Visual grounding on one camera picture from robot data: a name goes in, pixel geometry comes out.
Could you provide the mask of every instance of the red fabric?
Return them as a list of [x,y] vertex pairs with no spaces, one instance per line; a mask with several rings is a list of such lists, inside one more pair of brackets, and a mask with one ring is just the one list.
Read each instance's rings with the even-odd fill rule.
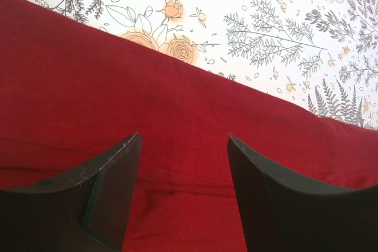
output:
[[0,0],[0,186],[144,141],[124,251],[246,251],[227,159],[236,135],[308,176],[378,183],[378,132],[283,100],[23,0]]

